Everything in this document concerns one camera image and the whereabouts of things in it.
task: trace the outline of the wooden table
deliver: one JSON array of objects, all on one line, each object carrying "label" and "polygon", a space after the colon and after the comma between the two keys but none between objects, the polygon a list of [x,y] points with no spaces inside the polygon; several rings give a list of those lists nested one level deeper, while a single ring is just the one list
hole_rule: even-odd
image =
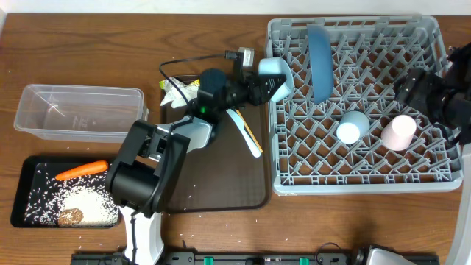
[{"label": "wooden table", "polygon": [[[117,144],[43,141],[13,129],[30,83],[140,88],[159,122],[158,64],[239,46],[263,54],[266,25],[278,15],[8,15],[0,42],[0,264],[68,264],[76,251],[114,251],[124,225],[111,229],[17,229],[10,225],[21,164],[40,153],[109,154]],[[471,18],[438,17],[445,46],[470,41]],[[169,66],[199,73],[230,63]],[[461,192],[279,197],[257,211],[164,216],[167,246],[200,252],[313,252],[332,241],[349,249],[376,243],[401,252],[435,252],[445,261]]]}]

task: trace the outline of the clear plastic container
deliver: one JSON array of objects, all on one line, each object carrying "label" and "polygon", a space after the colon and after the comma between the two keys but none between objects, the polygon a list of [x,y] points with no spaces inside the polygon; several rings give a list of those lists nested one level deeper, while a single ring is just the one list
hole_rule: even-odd
[{"label": "clear plastic container", "polygon": [[147,113],[137,88],[28,85],[15,129],[46,140],[122,143],[132,123]]}]

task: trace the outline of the gray dish rack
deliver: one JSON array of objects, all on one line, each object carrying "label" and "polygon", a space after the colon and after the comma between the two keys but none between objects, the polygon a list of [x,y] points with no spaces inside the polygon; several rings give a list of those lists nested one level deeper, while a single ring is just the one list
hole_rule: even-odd
[{"label": "gray dish rack", "polygon": [[[334,91],[315,105],[306,24],[330,34]],[[266,57],[291,66],[294,91],[269,103],[273,189],[279,195],[390,194],[451,191],[463,180],[460,146],[418,111],[394,101],[393,82],[415,67],[448,69],[439,25],[430,16],[281,18],[268,24]],[[365,113],[369,133],[354,144],[338,141],[342,115]],[[407,150],[382,145],[381,130],[397,115],[415,118]]]}]

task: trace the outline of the carrot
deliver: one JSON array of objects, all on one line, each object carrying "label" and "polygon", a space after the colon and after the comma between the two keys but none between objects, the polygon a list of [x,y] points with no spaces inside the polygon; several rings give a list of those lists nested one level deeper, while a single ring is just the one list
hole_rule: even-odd
[{"label": "carrot", "polygon": [[96,174],[108,170],[108,162],[101,160],[78,166],[75,169],[68,170],[56,176],[56,180],[70,180],[75,177],[81,177],[88,174]]}]

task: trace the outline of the plastic container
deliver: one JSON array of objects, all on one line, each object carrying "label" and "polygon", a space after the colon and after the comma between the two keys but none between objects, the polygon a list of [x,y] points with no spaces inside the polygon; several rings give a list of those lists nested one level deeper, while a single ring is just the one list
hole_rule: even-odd
[{"label": "plastic container", "polygon": [[122,143],[147,113],[137,88],[28,85],[14,126],[45,140]]},{"label": "plastic container", "polygon": [[[329,33],[334,89],[314,104],[307,24]],[[430,16],[281,18],[268,24],[266,56],[291,67],[294,90],[269,103],[273,189],[279,195],[385,194],[451,191],[463,181],[459,146],[418,111],[394,100],[393,83],[411,68],[443,75],[446,51]],[[368,133],[344,144],[335,131],[342,116],[364,113]],[[411,145],[397,152],[380,139],[406,114],[417,123]]]}]

